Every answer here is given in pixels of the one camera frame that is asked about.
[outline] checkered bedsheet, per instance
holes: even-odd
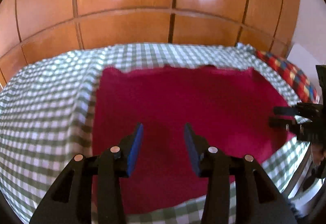
[[[299,101],[294,90],[262,60],[255,49],[175,44],[128,44],[76,50],[24,67],[0,94],[0,190],[28,223],[36,207],[69,160],[91,156],[95,92],[107,66],[122,71],[136,68],[195,68],[201,65],[255,68],[290,104]],[[301,162],[307,144],[287,142],[263,163],[282,191]],[[231,184],[230,218],[235,221],[235,184]],[[205,196],[143,215],[129,223],[198,223]],[[96,209],[92,213],[96,222]]]

